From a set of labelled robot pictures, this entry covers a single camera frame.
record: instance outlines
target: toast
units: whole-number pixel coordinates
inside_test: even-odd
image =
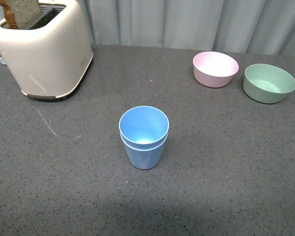
[[[0,0],[9,29],[21,30],[41,13],[38,0]]]

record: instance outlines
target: toaster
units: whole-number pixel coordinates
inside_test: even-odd
[[[75,90],[93,52],[75,0],[40,0],[42,12],[22,29],[0,21],[0,54],[24,95],[57,99]]]

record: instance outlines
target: curtain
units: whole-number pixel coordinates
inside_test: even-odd
[[[92,44],[295,56],[295,0],[78,2]]]

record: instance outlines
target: blue cup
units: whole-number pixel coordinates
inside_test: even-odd
[[[168,118],[161,110],[134,107],[120,118],[119,130],[132,165],[147,170],[158,163],[169,130]]]

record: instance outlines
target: cup rim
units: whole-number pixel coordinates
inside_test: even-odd
[[[122,140],[124,145],[127,145],[127,147],[129,147],[129,148],[131,148],[131,149],[133,149],[135,151],[151,151],[151,150],[159,148],[160,146],[162,146],[166,142],[167,137],[168,137],[168,133],[166,133],[165,139],[160,144],[158,144],[156,147],[148,148],[148,149],[141,149],[141,148],[137,148],[137,147],[132,147],[123,140],[124,137],[121,134],[120,134],[120,137],[121,137],[121,140]]]
[[[152,109],[158,110],[159,112],[161,112],[161,113],[164,115],[164,117],[165,117],[166,120],[167,120],[167,129],[166,129],[166,132],[164,133],[164,135],[162,135],[162,137],[160,137],[159,139],[155,140],[154,142],[152,142],[152,143],[150,143],[150,144],[140,144],[140,143],[138,143],[138,142],[135,142],[135,141],[133,141],[133,140],[127,138],[127,137],[124,135],[124,133],[122,132],[121,127],[120,127],[120,123],[121,123],[122,118],[123,118],[128,112],[130,112],[131,110],[137,109],[137,108],[141,108],[141,107],[149,107],[149,108],[152,108]],[[169,120],[168,120],[166,114],[165,114],[164,112],[162,112],[160,109],[158,109],[158,108],[156,108],[156,107],[152,107],[152,106],[137,106],[137,107],[133,107],[133,108],[127,110],[125,113],[123,113],[123,115],[120,117],[120,120],[119,120],[119,131],[120,131],[120,134],[121,134],[126,140],[128,140],[129,142],[134,143],[134,144],[138,144],[138,145],[142,145],[142,146],[144,146],[144,145],[151,145],[151,144],[154,144],[154,143],[159,142],[160,140],[162,140],[162,139],[168,134],[168,130],[169,130]]]

